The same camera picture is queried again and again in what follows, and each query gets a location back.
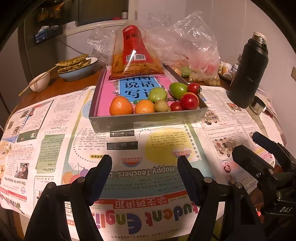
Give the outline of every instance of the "thermos cap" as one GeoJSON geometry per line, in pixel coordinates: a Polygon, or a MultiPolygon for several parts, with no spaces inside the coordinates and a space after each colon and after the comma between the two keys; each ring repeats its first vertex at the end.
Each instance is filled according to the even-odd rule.
{"type": "Polygon", "coordinates": [[[261,37],[261,38],[263,38],[266,41],[266,37],[262,33],[254,32],[253,35],[258,36],[258,37],[261,37]]]}

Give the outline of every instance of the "food bag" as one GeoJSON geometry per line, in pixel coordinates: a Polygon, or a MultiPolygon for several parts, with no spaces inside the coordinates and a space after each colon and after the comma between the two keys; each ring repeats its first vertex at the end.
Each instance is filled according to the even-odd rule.
{"type": "Polygon", "coordinates": [[[128,21],[116,30],[110,79],[152,74],[164,74],[162,64],[154,50],[145,47],[136,22],[128,21]]]}
{"type": "Polygon", "coordinates": [[[199,81],[215,78],[219,67],[216,38],[201,15],[200,11],[195,11],[168,26],[163,14],[154,14],[144,39],[145,45],[156,51],[162,63],[183,77],[187,77],[191,69],[199,81]]]}

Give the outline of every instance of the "screw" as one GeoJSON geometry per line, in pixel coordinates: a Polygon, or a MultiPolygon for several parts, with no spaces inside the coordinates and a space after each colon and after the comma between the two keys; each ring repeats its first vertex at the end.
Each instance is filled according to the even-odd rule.
{"type": "Polygon", "coordinates": [[[283,197],[280,191],[276,192],[276,196],[278,197],[278,199],[282,199],[283,197]]]}
{"type": "Polygon", "coordinates": [[[204,181],[205,181],[206,183],[211,183],[211,182],[212,182],[212,179],[211,179],[210,177],[205,177],[205,178],[204,178],[204,181]]]}
{"type": "Polygon", "coordinates": [[[82,183],[85,181],[85,178],[84,177],[79,177],[76,179],[78,183],[82,183]]]}
{"type": "Polygon", "coordinates": [[[236,186],[237,188],[242,188],[242,184],[239,183],[239,182],[235,183],[235,186],[236,186]]]}

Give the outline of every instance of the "snack package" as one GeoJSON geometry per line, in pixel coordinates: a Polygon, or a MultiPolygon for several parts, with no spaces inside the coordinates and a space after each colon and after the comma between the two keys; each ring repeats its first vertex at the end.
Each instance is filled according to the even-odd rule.
{"type": "Polygon", "coordinates": [[[111,80],[140,75],[164,74],[155,52],[144,45],[135,21],[128,21],[116,30],[111,80]]]}
{"type": "Polygon", "coordinates": [[[43,7],[41,11],[38,13],[38,22],[47,19],[49,16],[48,8],[43,7]]]}

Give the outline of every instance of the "clear plastic bag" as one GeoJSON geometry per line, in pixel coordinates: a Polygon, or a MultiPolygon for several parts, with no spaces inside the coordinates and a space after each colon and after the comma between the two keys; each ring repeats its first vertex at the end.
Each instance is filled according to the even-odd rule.
{"type": "Polygon", "coordinates": [[[151,12],[148,14],[148,28],[168,27],[172,24],[171,21],[172,18],[167,12],[151,12]]]}
{"type": "Polygon", "coordinates": [[[93,56],[99,59],[100,65],[110,64],[111,59],[109,56],[112,54],[113,46],[115,42],[115,30],[114,27],[98,27],[95,28],[87,42],[93,45],[93,56]]]}
{"type": "Polygon", "coordinates": [[[147,48],[135,21],[127,21],[116,30],[110,79],[164,74],[153,49],[147,48]]]}
{"type": "Polygon", "coordinates": [[[146,30],[145,44],[153,48],[160,60],[175,69],[189,67],[198,73],[200,80],[216,76],[219,52],[216,38],[196,11],[171,26],[163,24],[163,16],[156,26],[146,30]]]}

